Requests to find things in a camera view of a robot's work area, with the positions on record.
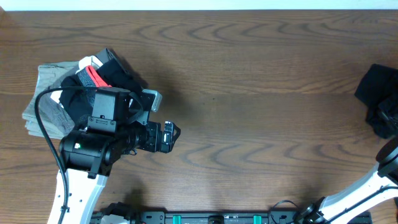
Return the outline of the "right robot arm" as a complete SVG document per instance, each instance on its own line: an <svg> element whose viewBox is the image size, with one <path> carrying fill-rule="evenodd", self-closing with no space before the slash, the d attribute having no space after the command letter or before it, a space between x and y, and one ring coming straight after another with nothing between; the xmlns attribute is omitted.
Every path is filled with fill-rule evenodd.
<svg viewBox="0 0 398 224"><path fill-rule="evenodd" d="M397 197L397 138L385 144L376 165L337 194L322 197L302 210L294 223L348 223L373 206Z"/></svg>

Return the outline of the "red grey folded garment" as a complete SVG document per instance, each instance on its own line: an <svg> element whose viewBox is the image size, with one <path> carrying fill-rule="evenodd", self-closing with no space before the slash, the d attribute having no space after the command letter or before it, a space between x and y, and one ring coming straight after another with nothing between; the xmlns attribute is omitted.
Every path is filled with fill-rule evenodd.
<svg viewBox="0 0 398 224"><path fill-rule="evenodd" d="M107 84L97 73L95 68L91 65L86 66L76 73L79 81L84 87L111 87ZM95 90L85 90L85 95L91 107L95 103Z"/></svg>

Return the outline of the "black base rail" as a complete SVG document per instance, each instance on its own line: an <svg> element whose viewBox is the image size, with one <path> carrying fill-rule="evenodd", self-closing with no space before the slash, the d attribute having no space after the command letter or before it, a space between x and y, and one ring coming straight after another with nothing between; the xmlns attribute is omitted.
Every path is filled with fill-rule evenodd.
<svg viewBox="0 0 398 224"><path fill-rule="evenodd" d="M317 210L310 205L300 211L272 207L267 212L165 212L138 211L121 202L112 203L101 212L91 216L89 224L271 224L271 223L326 223Z"/></svg>

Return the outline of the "black t-shirt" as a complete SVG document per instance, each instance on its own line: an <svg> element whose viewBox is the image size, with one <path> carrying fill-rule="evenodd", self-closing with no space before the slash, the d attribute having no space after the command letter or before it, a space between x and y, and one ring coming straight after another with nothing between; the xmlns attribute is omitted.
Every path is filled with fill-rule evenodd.
<svg viewBox="0 0 398 224"><path fill-rule="evenodd" d="M354 95L367 106L365 121L377 136L397 135L397 69L371 65Z"/></svg>

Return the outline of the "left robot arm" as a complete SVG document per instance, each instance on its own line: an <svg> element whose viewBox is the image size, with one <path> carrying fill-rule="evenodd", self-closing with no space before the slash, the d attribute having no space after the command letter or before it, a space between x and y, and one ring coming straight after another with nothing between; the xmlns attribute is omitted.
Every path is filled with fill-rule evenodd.
<svg viewBox="0 0 398 224"><path fill-rule="evenodd" d="M85 131L73 130L59 145L63 169L49 223L89 223L113 164L138 149L169 153L181 130L173 122L148 120L157 93L143 96L115 87L97 88Z"/></svg>

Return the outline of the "black folded garment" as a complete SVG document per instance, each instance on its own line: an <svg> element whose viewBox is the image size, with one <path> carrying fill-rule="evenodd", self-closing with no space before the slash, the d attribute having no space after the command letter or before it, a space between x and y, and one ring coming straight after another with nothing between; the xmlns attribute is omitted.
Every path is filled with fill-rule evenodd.
<svg viewBox="0 0 398 224"><path fill-rule="evenodd" d="M126 72L116 59L111 59L95 69L100 77L111 87L122 88L140 95L142 87L135 81L133 76ZM77 74L66 77L61 82L62 87L83 86ZM93 87L85 87L84 90L63 90L59 98L60 104L69 114L74 123L86 123L93 107L90 106L85 95L85 90L92 90Z"/></svg>

